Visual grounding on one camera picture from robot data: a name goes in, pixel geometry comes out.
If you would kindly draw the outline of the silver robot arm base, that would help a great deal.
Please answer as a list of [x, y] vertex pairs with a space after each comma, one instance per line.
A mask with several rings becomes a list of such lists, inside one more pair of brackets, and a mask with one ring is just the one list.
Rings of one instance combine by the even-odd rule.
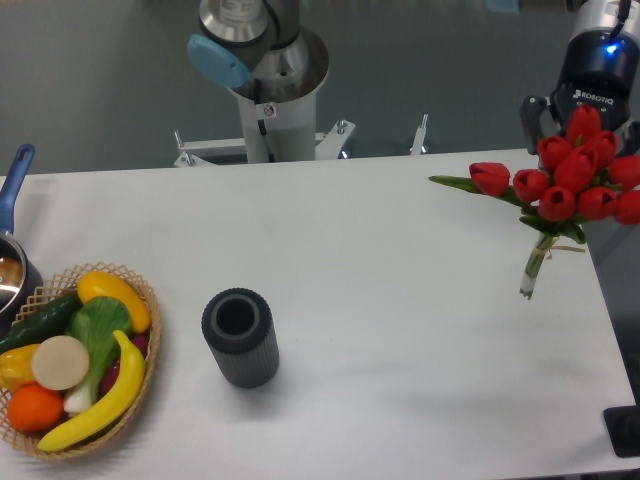
[[189, 60], [209, 80], [256, 103], [301, 99], [324, 84], [329, 54], [301, 24], [300, 12], [299, 1], [202, 1]]

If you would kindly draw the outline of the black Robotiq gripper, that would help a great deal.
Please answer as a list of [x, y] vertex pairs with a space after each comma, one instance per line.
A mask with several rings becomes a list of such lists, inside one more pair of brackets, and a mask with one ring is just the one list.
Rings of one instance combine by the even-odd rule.
[[[639, 47], [624, 34], [615, 37], [602, 30], [577, 35], [567, 47], [556, 88], [550, 95], [552, 115], [565, 130], [581, 104], [596, 109], [605, 130], [621, 130], [617, 157], [636, 155], [640, 149], [640, 123], [629, 121], [629, 97], [639, 64]], [[549, 98], [524, 98], [519, 116], [530, 155], [538, 154], [539, 142], [546, 137], [543, 115]]]

